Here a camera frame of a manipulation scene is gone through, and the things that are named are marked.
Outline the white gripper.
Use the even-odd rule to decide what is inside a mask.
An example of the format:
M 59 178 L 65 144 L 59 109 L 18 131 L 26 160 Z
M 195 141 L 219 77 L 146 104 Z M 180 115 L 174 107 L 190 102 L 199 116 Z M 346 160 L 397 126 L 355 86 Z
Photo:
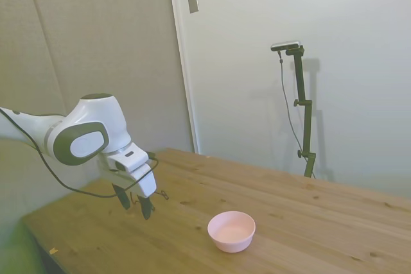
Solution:
M 137 194 L 141 212 L 145 220 L 155 211 L 150 196 L 156 191 L 157 184 L 153 171 L 148 164 L 147 152 L 129 144 L 110 153 L 98 154 L 101 176 L 112 183 L 115 195 L 125 210 L 130 208 L 130 200 L 125 189 Z

